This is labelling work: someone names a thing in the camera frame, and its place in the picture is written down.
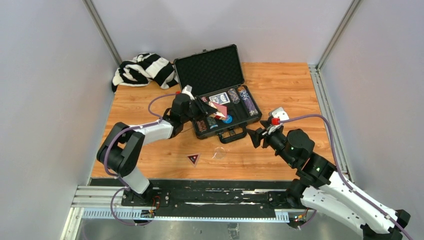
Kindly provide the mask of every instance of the red cap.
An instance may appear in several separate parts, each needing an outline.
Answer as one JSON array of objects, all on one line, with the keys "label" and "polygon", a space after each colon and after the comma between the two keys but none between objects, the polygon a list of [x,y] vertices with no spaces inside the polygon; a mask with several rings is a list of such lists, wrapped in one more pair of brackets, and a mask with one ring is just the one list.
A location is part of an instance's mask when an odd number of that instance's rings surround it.
[{"label": "red cap", "polygon": [[279,123],[279,121],[280,121],[280,119],[279,118],[273,118],[273,119],[271,119],[271,124],[272,125],[279,125],[280,123]]}]

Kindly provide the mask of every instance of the black aluminum case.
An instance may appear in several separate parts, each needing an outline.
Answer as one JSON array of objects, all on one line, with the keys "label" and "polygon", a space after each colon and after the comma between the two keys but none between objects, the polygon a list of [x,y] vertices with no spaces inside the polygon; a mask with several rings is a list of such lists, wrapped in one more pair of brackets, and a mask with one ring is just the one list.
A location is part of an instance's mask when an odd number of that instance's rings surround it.
[{"label": "black aluminum case", "polygon": [[[197,124],[193,122],[193,128],[197,138],[206,139],[218,135],[219,140],[223,144],[227,144],[244,138],[247,135],[246,126],[261,119],[262,112],[250,93],[249,88],[243,85],[245,78],[235,44],[213,50],[203,50],[201,53],[177,58],[174,60],[174,66],[181,89],[186,85],[192,86],[191,93],[194,96],[209,97],[226,92],[230,98],[228,90],[235,89],[240,98],[240,102],[237,104],[234,104],[231,98],[230,103],[224,104],[227,107],[227,114],[232,116],[231,123],[227,124],[216,119],[218,127],[209,129],[210,126],[205,120],[208,129],[200,132]],[[249,111],[237,91],[237,88],[240,86],[243,86],[249,93],[258,111],[257,115],[249,115]],[[236,133],[235,129],[237,128],[241,128],[242,132]],[[223,133],[225,132],[229,132],[229,136],[224,137]]]}]

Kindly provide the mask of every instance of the black and white striped towel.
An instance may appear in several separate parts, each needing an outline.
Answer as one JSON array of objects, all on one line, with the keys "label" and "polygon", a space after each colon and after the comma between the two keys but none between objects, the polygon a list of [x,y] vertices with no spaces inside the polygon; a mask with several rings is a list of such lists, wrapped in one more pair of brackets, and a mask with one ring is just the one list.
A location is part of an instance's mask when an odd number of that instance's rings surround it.
[{"label": "black and white striped towel", "polygon": [[123,61],[112,79],[112,90],[118,85],[144,87],[155,81],[162,89],[178,84],[174,66],[156,53],[140,53],[131,61]]}]

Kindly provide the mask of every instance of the cable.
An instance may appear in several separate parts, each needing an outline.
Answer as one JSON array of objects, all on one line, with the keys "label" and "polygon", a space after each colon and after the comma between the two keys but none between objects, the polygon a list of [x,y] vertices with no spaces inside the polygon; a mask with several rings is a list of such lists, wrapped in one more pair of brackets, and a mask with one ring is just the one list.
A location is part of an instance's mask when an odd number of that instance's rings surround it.
[{"label": "cable", "polygon": [[307,208],[306,208],[306,210],[305,210],[305,213],[304,213],[304,215],[305,215],[305,219],[306,219],[306,217],[308,216],[308,210],[309,210],[309,207],[307,207]]},{"label": "cable", "polygon": [[[146,127],[150,127],[150,126],[154,126],[154,125],[159,124],[159,123],[162,121],[162,116],[161,116],[161,115],[159,115],[159,114],[156,114],[156,113],[152,112],[152,110],[150,109],[150,107],[151,107],[151,106],[152,106],[152,104],[153,104],[156,100],[158,100],[158,99],[161,99],[161,98],[164,98],[164,97],[169,97],[169,96],[175,96],[175,95],[176,95],[176,93],[170,93],[170,94],[165,94],[165,95],[162,95],[162,96],[158,96],[158,97],[154,98],[154,99],[153,99],[153,100],[152,100],[152,101],[148,104],[148,108],[147,108],[148,112],[149,112],[149,113],[151,113],[152,115],[154,115],[154,116],[158,117],[158,118],[159,118],[159,121],[154,121],[154,122],[151,122],[151,123],[146,123],[146,124],[138,125],[138,126],[130,126],[130,127],[128,127],[128,128],[125,128],[124,130],[120,131],[120,132],[119,132],[119,133],[118,133],[118,134],[117,134],[117,135],[116,135],[116,136],[112,139],[112,141],[110,142],[109,146],[108,146],[108,147],[107,147],[107,149],[106,149],[106,153],[105,153],[105,155],[104,155],[104,161],[103,161],[104,171],[105,171],[108,175],[110,175],[110,176],[114,176],[114,177],[119,177],[119,176],[118,176],[118,174],[110,172],[110,171],[109,171],[109,168],[108,168],[108,159],[109,159],[109,154],[110,154],[110,152],[111,152],[112,146],[115,144],[115,142],[118,140],[118,138],[119,138],[120,136],[122,136],[124,133],[126,133],[126,132],[128,132],[128,131],[130,131],[130,130],[146,128]],[[126,183],[124,183],[124,182],[123,182],[123,180],[120,180],[120,181],[124,184],[124,186],[128,186]]]},{"label": "cable", "polygon": [[[365,196],[363,196],[362,194],[360,194],[359,192],[357,192],[349,183],[348,181],[345,179],[345,177],[343,176],[343,173],[340,171],[340,166],[339,163],[337,161],[336,158],[336,150],[334,148],[334,136],[333,136],[333,131],[332,128],[330,126],[329,121],[323,117],[320,114],[307,114],[307,115],[303,115],[303,116],[298,116],[298,117],[294,117],[288,120],[280,120],[278,121],[280,124],[285,124],[285,123],[290,123],[290,122],[294,122],[297,120],[301,120],[301,119],[306,119],[306,118],[320,118],[324,121],[325,125],[327,126],[328,129],[328,134],[330,137],[330,147],[331,147],[331,153],[332,156],[334,158],[334,162],[335,162],[335,167],[337,170],[337,173],[339,175],[339,177],[341,178],[341,180],[343,181],[343,183],[352,191],[354,192],[356,195],[358,195],[358,197],[360,197],[362,200],[364,200],[365,202],[367,202],[368,204],[370,204],[371,206],[373,206],[375,209],[377,209],[381,214],[383,214],[384,216],[388,216],[389,220],[397,227],[399,228],[399,230],[405,235],[406,238],[408,238],[409,240],[414,240],[409,234],[408,232],[397,222],[395,221],[387,212],[385,212],[383,209],[381,209],[379,206],[377,206],[375,203],[373,203],[372,201],[370,201],[368,198],[366,198]],[[315,214],[317,213],[317,210],[315,210],[313,212],[313,215],[310,217],[310,219],[305,222],[302,226],[300,226],[301,228],[306,226],[311,220],[312,218],[315,216]]]},{"label": "cable", "polygon": [[[126,226],[145,226],[145,225],[147,225],[147,224],[149,224],[150,222],[152,222],[152,221],[149,221],[149,222],[146,222],[146,223],[134,223],[134,224],[132,224],[132,223],[129,223],[129,222],[125,222],[125,221],[122,221],[121,219],[119,219],[118,218],[118,216],[115,214],[115,212],[114,212],[114,200],[115,200],[115,198],[116,198],[116,196],[118,195],[118,193],[120,192],[120,191],[122,191],[122,190],[128,190],[128,191],[130,191],[131,190],[131,187],[124,181],[124,179],[122,179],[122,177],[120,177],[118,174],[116,174],[116,173],[112,173],[112,172],[110,172],[109,171],[109,168],[108,168],[108,159],[109,159],[109,154],[110,154],[110,152],[111,152],[111,149],[112,149],[112,146],[115,144],[115,142],[118,140],[118,138],[120,137],[120,136],[122,136],[124,133],[126,133],[126,132],[128,132],[128,131],[131,131],[131,130],[135,130],[135,129],[141,129],[141,128],[146,128],[146,127],[151,127],[151,126],[155,126],[155,125],[158,125],[161,121],[162,121],[162,116],[161,115],[158,115],[158,114],[156,114],[156,113],[154,113],[154,112],[152,112],[152,110],[150,109],[151,108],[151,106],[152,106],[152,104],[156,101],[156,100],[158,100],[158,99],[161,99],[161,98],[164,98],[164,97],[169,97],[169,96],[175,96],[176,95],[176,93],[171,93],[171,94],[165,94],[165,95],[162,95],[162,96],[158,96],[158,97],[156,97],[156,98],[154,98],[149,104],[148,104],[148,112],[149,113],[151,113],[152,115],[154,115],[154,116],[156,116],[156,117],[158,117],[159,118],[159,120],[157,120],[157,121],[154,121],[154,122],[150,122],[150,123],[146,123],[146,124],[143,124],[143,125],[137,125],[137,126],[130,126],[130,127],[127,127],[127,128],[125,128],[125,129],[123,129],[122,131],[120,131],[118,134],[116,134],[116,136],[112,139],[112,141],[110,142],[110,144],[109,144],[109,146],[107,147],[107,149],[106,149],[106,153],[104,154],[104,161],[103,161],[103,166],[104,166],[104,171],[108,174],[108,175],[110,175],[110,176],[114,176],[115,178],[117,178],[123,185],[124,185],[124,187],[122,187],[122,188],[120,188],[118,191],[116,191],[115,192],[115,194],[112,196],[112,200],[110,201],[110,211],[112,212],[112,216],[113,216],[113,218],[116,220],[116,221],[118,221],[118,222],[120,222],[121,224],[124,224],[124,225],[126,225]],[[161,204],[161,202],[160,202],[160,197],[158,197],[159,198],[159,205],[157,206],[157,208],[159,208],[159,206],[160,206],[160,204]]]},{"label": "cable", "polygon": [[147,107],[147,110],[148,110],[148,112],[151,114],[151,115],[153,115],[153,116],[156,116],[156,117],[158,117],[160,120],[162,120],[162,116],[161,115],[159,115],[159,114],[156,114],[156,113],[154,113],[154,112],[152,112],[152,110],[150,110],[150,107],[152,106],[152,104],[156,101],[156,100],[158,100],[158,99],[161,99],[161,98],[164,98],[164,97],[169,97],[169,96],[175,96],[175,95],[177,95],[176,93],[170,93],[170,94],[165,94],[165,95],[162,95],[162,96],[158,96],[158,97],[156,97],[156,98],[154,98],[149,104],[148,104],[148,107]]},{"label": "cable", "polygon": [[153,200],[153,204],[151,205],[151,207],[153,208],[154,206],[155,206],[155,204],[156,204],[156,199],[154,199],[153,197],[151,198],[152,200]]},{"label": "cable", "polygon": [[113,216],[113,218],[114,218],[116,221],[118,221],[118,222],[120,222],[121,224],[126,225],[126,226],[145,226],[145,225],[147,225],[147,224],[151,223],[152,221],[148,221],[148,222],[146,222],[146,223],[129,223],[129,222],[126,222],[126,221],[122,221],[121,219],[119,219],[119,218],[118,218],[118,216],[117,216],[117,215],[116,215],[116,213],[114,212],[114,200],[115,200],[116,196],[118,195],[118,193],[119,193],[120,191],[122,191],[122,190],[125,190],[125,189],[129,190],[130,188],[128,188],[128,187],[126,187],[126,186],[121,187],[121,188],[120,188],[120,189],[118,189],[118,191],[116,191],[116,192],[115,192],[115,194],[112,196],[112,200],[110,201],[110,211],[112,212],[112,216]]},{"label": "cable", "polygon": [[159,201],[157,202],[157,206],[156,206],[156,210],[158,210],[159,207],[161,206],[161,197],[160,196],[154,196],[153,205],[156,203],[156,198],[159,199]]},{"label": "cable", "polygon": [[188,130],[190,130],[190,129],[192,129],[192,128],[193,128],[193,126],[192,126],[192,127],[190,127],[190,128],[189,128],[189,129],[187,129],[187,130],[184,130],[184,131],[180,132],[180,134],[185,133],[185,132],[187,132]]}]

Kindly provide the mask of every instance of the wooden tabletop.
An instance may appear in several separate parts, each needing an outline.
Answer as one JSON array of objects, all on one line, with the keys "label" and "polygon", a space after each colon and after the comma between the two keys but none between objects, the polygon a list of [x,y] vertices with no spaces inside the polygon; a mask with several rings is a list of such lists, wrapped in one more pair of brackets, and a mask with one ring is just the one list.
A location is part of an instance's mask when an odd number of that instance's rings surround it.
[{"label": "wooden tabletop", "polygon": [[[268,112],[283,107],[289,117],[319,114],[317,96],[306,63],[243,63],[245,84],[262,111],[262,119]],[[157,118],[148,112],[148,104],[158,96],[175,93],[179,86],[163,90],[155,82],[145,87],[119,86],[110,111],[103,140],[116,122],[127,125],[153,122]],[[156,101],[152,111],[162,115],[171,107],[173,97]],[[257,122],[250,129],[261,127]],[[217,179],[217,180],[292,180],[296,178],[280,157],[274,156],[271,147],[254,148],[249,136],[222,144],[217,136],[199,140],[190,122],[183,132],[172,139],[160,140],[142,148],[137,166],[148,178],[168,179]],[[324,123],[319,118],[307,118],[286,123],[284,133],[303,129],[315,141],[314,151],[333,162]],[[213,158],[214,149],[225,149],[225,157]],[[201,154],[194,167],[187,155]],[[106,177],[103,165],[95,162],[93,177]]]}]

